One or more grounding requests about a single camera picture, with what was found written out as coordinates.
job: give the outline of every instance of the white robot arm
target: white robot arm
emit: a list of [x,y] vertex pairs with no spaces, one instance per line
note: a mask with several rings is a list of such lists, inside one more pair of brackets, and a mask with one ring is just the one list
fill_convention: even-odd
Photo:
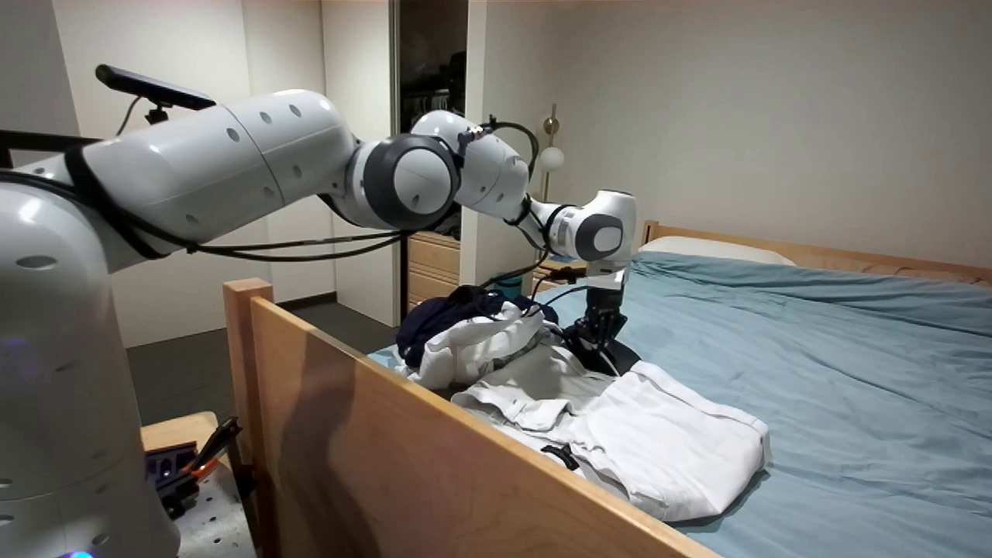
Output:
[[329,100],[276,93],[191,112],[0,174],[0,556],[173,556],[143,477],[141,412],[110,272],[318,194],[357,225],[426,229],[462,208],[619,270],[631,198],[528,194],[516,149],[433,112],[359,142]]

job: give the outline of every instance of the wooden headboard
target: wooden headboard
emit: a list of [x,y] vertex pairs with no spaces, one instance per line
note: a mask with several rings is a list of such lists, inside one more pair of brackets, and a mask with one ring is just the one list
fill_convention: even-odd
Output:
[[821,268],[821,270],[853,270],[853,272],[892,272],[892,277],[921,277],[940,282],[979,282],[992,284],[992,270],[986,268],[957,268],[957,264],[934,264],[934,262],[908,262],[908,258],[886,258],[886,255],[865,255],[865,252],[835,252],[835,249],[810,249],[810,246],[787,246],[787,241],[762,241],[762,238],[742,238],[704,229],[681,229],[665,225],[647,219],[646,241],[661,237],[691,237],[691,238],[717,238],[717,241],[737,241],[752,249],[769,249],[792,258],[801,268]]

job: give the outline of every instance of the bed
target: bed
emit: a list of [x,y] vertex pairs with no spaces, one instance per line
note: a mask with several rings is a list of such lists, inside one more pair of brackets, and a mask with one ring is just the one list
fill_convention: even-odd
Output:
[[[665,237],[701,238],[651,224],[646,241]],[[628,268],[619,339],[771,429],[769,469],[737,505],[676,528],[281,313],[265,282],[225,284],[258,546],[291,558],[986,553],[992,272],[748,246],[801,268],[701,255]],[[570,319],[579,297],[555,308]]]

